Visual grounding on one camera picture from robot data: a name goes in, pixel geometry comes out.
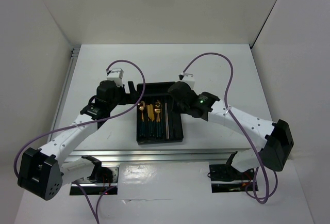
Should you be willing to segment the gold spoon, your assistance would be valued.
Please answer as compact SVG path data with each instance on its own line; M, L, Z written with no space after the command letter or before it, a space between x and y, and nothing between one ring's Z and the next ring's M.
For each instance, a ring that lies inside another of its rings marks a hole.
M140 101L138 103L138 108L141 112L141 137L145 137L145 123L144 123L144 109L145 109L145 102L144 101Z

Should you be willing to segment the gold fork green handle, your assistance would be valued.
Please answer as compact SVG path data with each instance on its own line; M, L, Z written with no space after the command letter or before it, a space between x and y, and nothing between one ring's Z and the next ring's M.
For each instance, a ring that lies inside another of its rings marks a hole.
M161 103L159 101L155 102L154 112L156 113L156 123L157 123L157 137L162 138L162 124L161 124Z
M159 124L160 124L160 112L161 112L160 103L159 102L156 102L155 103L155 106L154 106L154 113L155 113L155 121L156 121L156 137L157 138L160 138L160 127L159 127Z

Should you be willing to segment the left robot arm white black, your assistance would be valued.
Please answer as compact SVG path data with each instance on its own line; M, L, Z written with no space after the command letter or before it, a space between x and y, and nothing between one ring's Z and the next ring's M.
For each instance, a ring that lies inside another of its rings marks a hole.
M100 160L90 155L67 163L68 156L107 120L117 105L136 104L138 93L132 81L128 82L129 93L115 81L100 82L96 95L80 111L73 123L57 129L53 141L38 149L28 148L22 155L17 170L18 186L44 199L52 199L63 185L81 178L97 182L103 175L110 175Z

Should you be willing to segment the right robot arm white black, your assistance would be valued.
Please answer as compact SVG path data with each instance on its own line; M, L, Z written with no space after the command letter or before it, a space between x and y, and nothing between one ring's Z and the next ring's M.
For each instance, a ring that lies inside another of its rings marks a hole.
M225 173L229 178L235 179L243 172L260 165L275 172L283 170L294 145L286 121L267 121L234 107L227 107L216 95L208 92L196 94L184 82L175 82L168 93L182 113L249 136L256 149L235 152L229 157L225 166Z

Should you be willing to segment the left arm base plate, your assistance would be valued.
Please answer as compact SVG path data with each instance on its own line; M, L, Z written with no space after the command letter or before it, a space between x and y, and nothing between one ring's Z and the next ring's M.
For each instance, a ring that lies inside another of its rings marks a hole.
M118 193L119 165L108 164L108 169L96 180L80 178L78 184L84 189L88 196L99 196L107 189L106 195L116 195Z

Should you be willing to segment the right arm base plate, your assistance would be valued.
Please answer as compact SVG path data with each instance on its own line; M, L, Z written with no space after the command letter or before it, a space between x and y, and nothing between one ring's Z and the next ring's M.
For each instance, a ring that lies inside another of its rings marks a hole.
M207 176L211 180L212 193L253 191L254 169L239 172L225 164L209 165Z

